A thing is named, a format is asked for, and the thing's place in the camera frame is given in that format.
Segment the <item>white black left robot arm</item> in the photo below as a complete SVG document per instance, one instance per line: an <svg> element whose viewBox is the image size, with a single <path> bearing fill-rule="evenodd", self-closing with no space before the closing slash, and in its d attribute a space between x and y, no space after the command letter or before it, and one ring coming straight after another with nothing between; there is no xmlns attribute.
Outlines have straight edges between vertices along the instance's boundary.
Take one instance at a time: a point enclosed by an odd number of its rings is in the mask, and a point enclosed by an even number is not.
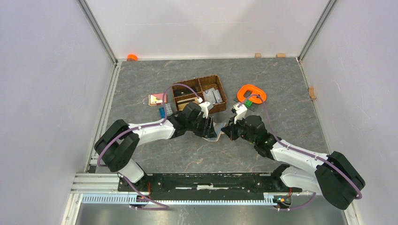
<svg viewBox="0 0 398 225"><path fill-rule="evenodd" d="M136 147L157 140L174 139L187 131L199 137L215 137L213 117L209 116L212 107L209 102L190 102L182 111L156 122L128 124L123 119L116 120L94 145L98 160L111 172L118 172L129 179L130 186L136 191L142 191L147 186L147 177L132 159Z"/></svg>

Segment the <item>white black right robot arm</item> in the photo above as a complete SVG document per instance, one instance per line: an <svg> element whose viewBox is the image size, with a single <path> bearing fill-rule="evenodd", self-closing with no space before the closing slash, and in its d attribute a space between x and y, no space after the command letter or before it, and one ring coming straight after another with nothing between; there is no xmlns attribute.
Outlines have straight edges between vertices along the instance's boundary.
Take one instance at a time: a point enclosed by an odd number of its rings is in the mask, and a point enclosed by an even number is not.
<svg viewBox="0 0 398 225"><path fill-rule="evenodd" d="M268 132L257 115L231 118L221 131L231 140L242 138L252 143L260 156L282 162L271 174L271 186L276 191L299 188L322 194L341 210L362 198L366 183L340 152L323 154L290 144Z"/></svg>

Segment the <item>beige leather card holder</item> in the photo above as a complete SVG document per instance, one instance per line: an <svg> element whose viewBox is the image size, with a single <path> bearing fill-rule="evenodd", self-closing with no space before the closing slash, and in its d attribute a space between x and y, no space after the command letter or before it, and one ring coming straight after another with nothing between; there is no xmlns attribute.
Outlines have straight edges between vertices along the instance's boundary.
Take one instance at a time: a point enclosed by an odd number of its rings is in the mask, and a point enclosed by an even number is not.
<svg viewBox="0 0 398 225"><path fill-rule="evenodd" d="M214 137L214 138L204 138L203 137L203 139L208 142L217 142L220 139L220 136L224 134L222 132L222 128L225 127L226 124L227 124L227 122L220 122L220 123L213 122L216 137Z"/></svg>

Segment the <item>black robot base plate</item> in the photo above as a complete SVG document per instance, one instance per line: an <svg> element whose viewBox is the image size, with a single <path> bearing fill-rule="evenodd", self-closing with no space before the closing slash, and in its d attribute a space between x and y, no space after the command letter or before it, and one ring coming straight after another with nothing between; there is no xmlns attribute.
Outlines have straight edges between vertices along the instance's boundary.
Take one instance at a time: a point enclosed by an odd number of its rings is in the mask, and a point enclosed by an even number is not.
<svg viewBox="0 0 398 225"><path fill-rule="evenodd" d="M270 173L152 173L135 184L152 200L262 200L264 193L303 190L287 187Z"/></svg>

